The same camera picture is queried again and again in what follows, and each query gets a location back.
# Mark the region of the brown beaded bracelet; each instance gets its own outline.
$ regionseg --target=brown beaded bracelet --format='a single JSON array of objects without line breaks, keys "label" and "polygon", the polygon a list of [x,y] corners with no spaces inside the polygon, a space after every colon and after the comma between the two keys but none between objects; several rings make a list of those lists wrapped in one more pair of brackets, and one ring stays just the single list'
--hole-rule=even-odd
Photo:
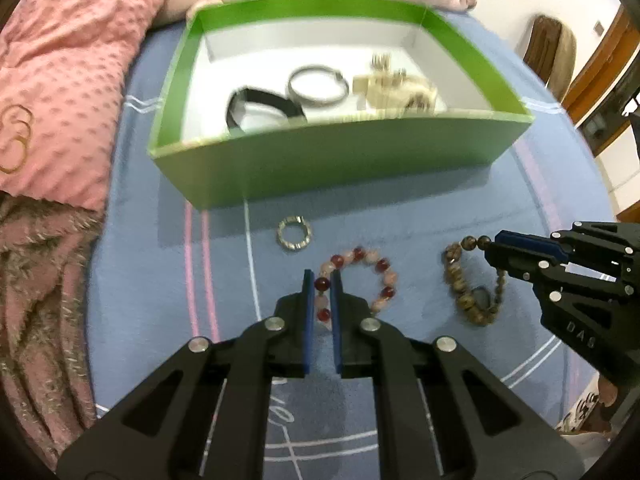
[{"label": "brown beaded bracelet", "polygon": [[482,309],[476,303],[473,291],[469,289],[468,283],[462,275],[460,257],[462,249],[473,251],[478,247],[484,251],[491,243],[491,238],[481,236],[476,240],[473,236],[465,236],[460,243],[447,246],[444,251],[445,277],[450,284],[451,290],[457,295],[456,304],[465,313],[466,318],[473,324],[485,326],[495,321],[502,304],[502,295],[506,283],[506,271],[497,269],[498,279],[495,285],[495,296],[493,302],[487,309]]},{"label": "brown beaded bracelet", "polygon": [[389,300],[396,295],[395,284],[398,281],[398,274],[391,270],[391,263],[387,258],[380,258],[378,251],[375,249],[364,250],[364,248],[358,246],[353,251],[346,251],[342,254],[334,254],[328,262],[325,262],[320,267],[320,273],[314,287],[318,291],[318,295],[314,300],[314,306],[316,308],[316,317],[318,321],[324,324],[328,324],[331,321],[331,310],[329,309],[329,298],[325,294],[331,286],[329,276],[335,269],[342,269],[343,267],[354,264],[357,262],[364,262],[374,266],[374,270],[382,274],[382,284],[384,287],[380,291],[380,295],[377,299],[371,302],[371,312],[375,315],[381,310],[386,308]]}]

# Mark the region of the pink dotted fabric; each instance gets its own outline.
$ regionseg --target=pink dotted fabric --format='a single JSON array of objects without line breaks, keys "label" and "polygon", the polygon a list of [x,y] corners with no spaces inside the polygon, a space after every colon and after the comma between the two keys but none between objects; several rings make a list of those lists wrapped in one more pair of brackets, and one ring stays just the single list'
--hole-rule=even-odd
[{"label": "pink dotted fabric", "polygon": [[0,190],[102,211],[124,77],[164,0],[22,0],[0,32]]}]

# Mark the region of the metal ring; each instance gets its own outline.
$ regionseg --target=metal ring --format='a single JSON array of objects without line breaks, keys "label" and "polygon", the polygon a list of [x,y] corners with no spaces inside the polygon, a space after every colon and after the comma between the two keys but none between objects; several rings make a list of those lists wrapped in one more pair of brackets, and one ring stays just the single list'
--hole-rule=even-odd
[{"label": "metal ring", "polygon": [[[298,224],[302,226],[305,231],[305,239],[298,243],[288,242],[283,237],[284,228],[288,225]],[[307,222],[302,216],[287,216],[283,221],[278,224],[278,243],[288,251],[300,251],[309,245],[311,241],[312,231],[311,224]]]},{"label": "metal ring", "polygon": [[[296,92],[293,88],[293,80],[300,74],[304,74],[308,72],[323,72],[323,73],[334,76],[335,81],[343,86],[344,93],[341,96],[338,96],[333,99],[318,99],[312,96],[308,96],[308,95],[304,95]],[[320,108],[324,106],[336,105],[344,101],[349,95],[349,83],[342,75],[342,72],[340,72],[339,70],[336,70],[335,68],[331,68],[330,66],[325,66],[325,65],[307,65],[295,70],[289,76],[289,81],[287,82],[287,92],[289,94],[289,98],[292,99],[293,101],[296,101],[305,106]]]}]

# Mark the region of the silver screw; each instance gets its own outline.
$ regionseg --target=silver screw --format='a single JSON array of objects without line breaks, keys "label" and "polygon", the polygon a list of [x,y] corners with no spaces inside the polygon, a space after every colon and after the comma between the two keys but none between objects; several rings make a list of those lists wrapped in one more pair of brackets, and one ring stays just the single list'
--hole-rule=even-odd
[{"label": "silver screw", "polygon": [[284,319],[281,317],[273,316],[264,320],[264,326],[269,332],[278,332],[284,328]]},{"label": "silver screw", "polygon": [[444,337],[438,338],[438,340],[436,341],[436,346],[443,352],[453,352],[457,348],[458,343],[456,343],[455,339],[446,335]]},{"label": "silver screw", "polygon": [[189,341],[189,350],[194,354],[204,352],[207,348],[209,348],[209,341],[205,337],[194,337]]},{"label": "silver screw", "polygon": [[366,317],[360,322],[360,328],[365,332],[380,330],[380,322],[375,317]]}]

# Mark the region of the black bracelet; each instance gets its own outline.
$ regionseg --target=black bracelet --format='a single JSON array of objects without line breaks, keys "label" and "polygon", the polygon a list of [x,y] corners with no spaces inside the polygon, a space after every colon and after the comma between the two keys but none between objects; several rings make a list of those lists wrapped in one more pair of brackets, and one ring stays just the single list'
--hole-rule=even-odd
[{"label": "black bracelet", "polygon": [[306,119],[302,106],[287,99],[281,95],[267,92],[266,90],[258,90],[257,88],[241,88],[234,92],[229,99],[229,104],[226,107],[226,126],[229,129],[239,128],[238,121],[234,117],[234,109],[240,103],[258,103],[267,105],[272,108],[280,110],[288,118],[302,117]]}]

